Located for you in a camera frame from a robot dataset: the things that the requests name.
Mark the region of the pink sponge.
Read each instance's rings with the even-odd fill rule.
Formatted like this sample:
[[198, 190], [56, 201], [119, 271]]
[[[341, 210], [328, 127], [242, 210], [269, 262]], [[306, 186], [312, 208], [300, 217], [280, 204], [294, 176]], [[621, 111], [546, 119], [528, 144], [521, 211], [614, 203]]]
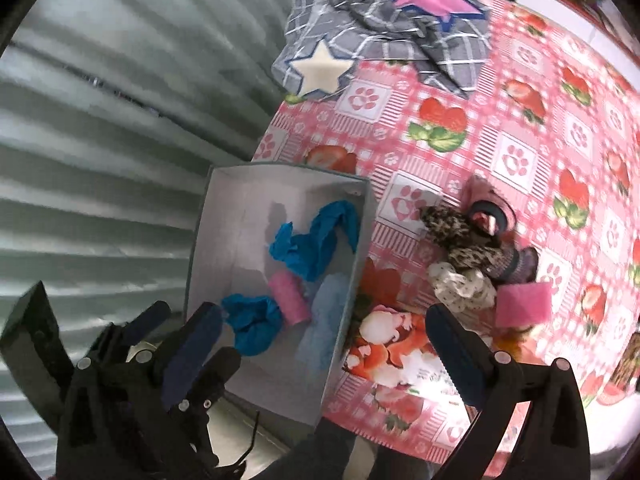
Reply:
[[289, 270], [282, 270], [273, 274], [268, 286], [286, 324], [294, 326], [311, 320], [311, 310], [298, 276]]
[[552, 287], [549, 282], [501, 285], [497, 288], [495, 326], [526, 328], [549, 321]]

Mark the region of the white dotted scrunchie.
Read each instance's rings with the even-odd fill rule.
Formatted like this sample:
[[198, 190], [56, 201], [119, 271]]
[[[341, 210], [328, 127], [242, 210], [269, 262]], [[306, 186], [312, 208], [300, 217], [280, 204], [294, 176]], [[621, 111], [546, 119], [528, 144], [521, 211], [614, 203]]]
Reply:
[[495, 307], [497, 291], [480, 270], [459, 273], [448, 262], [433, 263], [427, 269], [427, 281], [435, 297], [452, 313]]

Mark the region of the purple striped knitted sock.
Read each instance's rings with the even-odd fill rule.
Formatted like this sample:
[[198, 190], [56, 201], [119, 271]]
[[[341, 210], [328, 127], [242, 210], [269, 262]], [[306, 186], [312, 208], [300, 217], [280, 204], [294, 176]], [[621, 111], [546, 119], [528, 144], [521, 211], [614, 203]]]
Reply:
[[502, 257], [484, 270], [497, 285], [524, 284], [536, 280], [539, 254], [533, 246], [517, 248], [513, 244], [502, 246]]

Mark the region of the light blue fluffy cloth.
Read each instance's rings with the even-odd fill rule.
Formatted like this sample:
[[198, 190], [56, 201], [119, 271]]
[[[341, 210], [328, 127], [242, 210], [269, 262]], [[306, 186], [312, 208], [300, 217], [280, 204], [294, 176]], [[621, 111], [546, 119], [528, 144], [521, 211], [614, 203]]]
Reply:
[[300, 340], [295, 359], [309, 373], [320, 373], [331, 364], [341, 326], [349, 277], [334, 273], [323, 279], [311, 303], [311, 321]]

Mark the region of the leopard print scrunchie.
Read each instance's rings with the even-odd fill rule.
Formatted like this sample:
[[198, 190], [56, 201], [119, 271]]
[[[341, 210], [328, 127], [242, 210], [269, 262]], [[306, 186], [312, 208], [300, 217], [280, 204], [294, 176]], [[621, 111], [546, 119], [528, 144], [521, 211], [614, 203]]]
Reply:
[[490, 236], [478, 234], [471, 222], [448, 206], [425, 206], [419, 218], [426, 237], [447, 253], [448, 262], [458, 271], [486, 270], [503, 257], [500, 244]]

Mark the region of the pink black knitted sock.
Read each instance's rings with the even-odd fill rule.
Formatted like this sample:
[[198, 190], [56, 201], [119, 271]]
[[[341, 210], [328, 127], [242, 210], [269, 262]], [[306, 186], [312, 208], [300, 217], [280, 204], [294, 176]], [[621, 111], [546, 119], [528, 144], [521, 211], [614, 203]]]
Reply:
[[484, 178], [472, 174], [460, 194], [460, 211], [488, 236], [503, 238], [516, 228], [513, 208]]

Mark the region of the blue rubber glove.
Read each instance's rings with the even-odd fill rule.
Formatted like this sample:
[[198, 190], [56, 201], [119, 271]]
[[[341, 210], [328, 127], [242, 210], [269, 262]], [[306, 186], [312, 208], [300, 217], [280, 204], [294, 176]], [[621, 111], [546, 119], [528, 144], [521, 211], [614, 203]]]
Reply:
[[352, 252], [359, 243], [360, 219], [356, 207], [347, 200], [323, 206], [311, 221], [307, 233], [294, 233], [292, 222], [283, 223], [269, 246], [269, 255], [305, 282], [315, 282], [326, 272], [342, 230]]

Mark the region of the pink patterned carton box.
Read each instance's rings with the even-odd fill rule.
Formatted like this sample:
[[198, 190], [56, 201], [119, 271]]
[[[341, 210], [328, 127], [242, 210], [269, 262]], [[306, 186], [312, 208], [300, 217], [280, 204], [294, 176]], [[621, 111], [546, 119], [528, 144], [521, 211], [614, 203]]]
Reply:
[[544, 365], [544, 360], [535, 354], [535, 341], [530, 334], [533, 327], [527, 330], [498, 330], [492, 337], [492, 345], [495, 350], [502, 350], [510, 353], [512, 358], [519, 363]]

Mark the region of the white open storage box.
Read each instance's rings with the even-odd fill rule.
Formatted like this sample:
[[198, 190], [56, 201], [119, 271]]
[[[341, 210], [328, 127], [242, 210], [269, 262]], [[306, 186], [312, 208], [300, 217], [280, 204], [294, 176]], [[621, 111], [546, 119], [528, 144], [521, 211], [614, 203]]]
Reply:
[[[307, 166], [253, 162], [210, 170], [196, 225], [184, 314], [204, 302], [246, 312], [215, 346], [268, 346], [242, 359], [228, 390], [258, 408], [313, 425], [334, 389], [369, 249], [376, 201], [369, 180]], [[315, 278], [274, 258], [326, 217], [334, 253]]]

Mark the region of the pink strawberry paw tablecloth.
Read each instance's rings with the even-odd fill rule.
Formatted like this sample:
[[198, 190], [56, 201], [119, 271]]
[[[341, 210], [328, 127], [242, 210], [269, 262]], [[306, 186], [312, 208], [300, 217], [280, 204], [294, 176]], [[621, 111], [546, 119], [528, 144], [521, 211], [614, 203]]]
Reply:
[[506, 258], [538, 259], [530, 292], [551, 312], [504, 328], [491, 310], [462, 320], [518, 360], [570, 361], [590, 450], [639, 432], [639, 96], [606, 58], [537, 14], [487, 0], [491, 56], [462, 100], [412, 66], [365, 62], [334, 102], [289, 96], [255, 153], [368, 178], [378, 200], [362, 296], [417, 309], [465, 278], [430, 278], [442, 250], [420, 211], [459, 208], [506, 229]]

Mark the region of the grey checked star cloth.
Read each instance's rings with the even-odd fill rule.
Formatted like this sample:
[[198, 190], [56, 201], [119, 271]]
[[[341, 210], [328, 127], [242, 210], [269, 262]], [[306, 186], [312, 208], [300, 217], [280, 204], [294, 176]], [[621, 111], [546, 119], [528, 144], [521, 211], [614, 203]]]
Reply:
[[293, 0], [274, 79], [301, 99], [329, 99], [363, 61], [409, 62], [419, 80], [466, 99], [488, 61], [483, 0]]

